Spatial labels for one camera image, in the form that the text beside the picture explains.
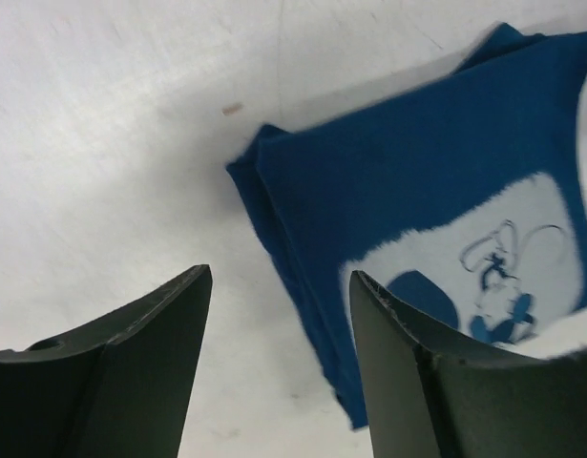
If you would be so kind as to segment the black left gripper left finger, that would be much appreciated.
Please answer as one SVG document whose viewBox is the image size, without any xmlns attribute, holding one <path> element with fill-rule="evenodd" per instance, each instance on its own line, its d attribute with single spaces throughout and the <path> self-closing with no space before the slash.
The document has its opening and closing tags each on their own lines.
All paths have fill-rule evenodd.
<svg viewBox="0 0 587 458">
<path fill-rule="evenodd" d="M 212 275 L 151 293 L 26 350 L 0 351 L 0 457 L 175 457 Z"/>
</svg>

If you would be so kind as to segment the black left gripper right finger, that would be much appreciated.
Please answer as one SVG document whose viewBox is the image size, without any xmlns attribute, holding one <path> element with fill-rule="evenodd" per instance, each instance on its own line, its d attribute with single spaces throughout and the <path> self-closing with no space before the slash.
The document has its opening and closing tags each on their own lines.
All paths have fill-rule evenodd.
<svg viewBox="0 0 587 458">
<path fill-rule="evenodd" d="M 587 458 L 587 347 L 536 359 L 481 343 L 362 271 L 349 292 L 375 456 Z"/>
</svg>

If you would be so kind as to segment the blue t shirt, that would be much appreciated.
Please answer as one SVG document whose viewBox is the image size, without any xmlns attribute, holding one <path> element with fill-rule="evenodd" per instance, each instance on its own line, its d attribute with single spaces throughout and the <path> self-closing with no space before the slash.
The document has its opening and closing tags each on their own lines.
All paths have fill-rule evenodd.
<svg viewBox="0 0 587 458">
<path fill-rule="evenodd" d="M 577 114 L 587 31 L 497 26 L 451 74 L 226 169 L 353 428 L 367 424 L 349 280 L 518 344 L 587 307 Z"/>
</svg>

